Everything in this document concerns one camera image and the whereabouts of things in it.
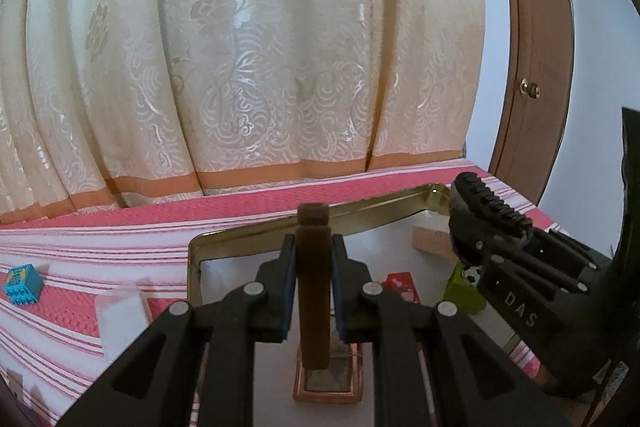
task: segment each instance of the striped tablecloth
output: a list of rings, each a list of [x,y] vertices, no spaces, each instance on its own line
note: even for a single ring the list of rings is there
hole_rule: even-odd
[[[337,204],[450,184],[462,171],[478,173],[537,227],[557,227],[464,159],[2,227],[0,273],[31,263],[45,286],[40,301],[24,307],[0,292],[0,373],[22,388],[27,405],[55,424],[107,366],[95,317],[97,294],[133,282],[156,317],[186,297],[187,246],[199,233],[287,216],[305,201]]]

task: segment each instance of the curtain fold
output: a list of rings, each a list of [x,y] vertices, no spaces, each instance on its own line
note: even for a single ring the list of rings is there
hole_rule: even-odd
[[[0,220],[460,156],[484,0],[0,0]]]

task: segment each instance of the brown wooden door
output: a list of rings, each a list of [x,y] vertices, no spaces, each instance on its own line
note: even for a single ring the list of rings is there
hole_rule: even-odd
[[[508,83],[490,171],[538,203],[569,105],[574,66],[571,0],[510,0],[510,6]],[[525,78],[528,86],[537,84],[539,98],[521,93]]]

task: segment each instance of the door knob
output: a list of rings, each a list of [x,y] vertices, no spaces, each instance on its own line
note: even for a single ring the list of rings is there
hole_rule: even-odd
[[[526,78],[520,83],[520,92],[528,94],[531,98],[540,98],[540,86],[535,82],[529,82]]]

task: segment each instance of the white wall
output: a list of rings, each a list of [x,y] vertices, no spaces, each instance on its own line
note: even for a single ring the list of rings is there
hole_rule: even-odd
[[[569,114],[540,208],[606,253],[615,250],[622,223],[621,107],[640,109],[640,16],[631,0],[572,2]]]
[[[484,49],[476,105],[466,133],[466,157],[489,168],[507,86],[510,45],[509,0],[485,1]]]

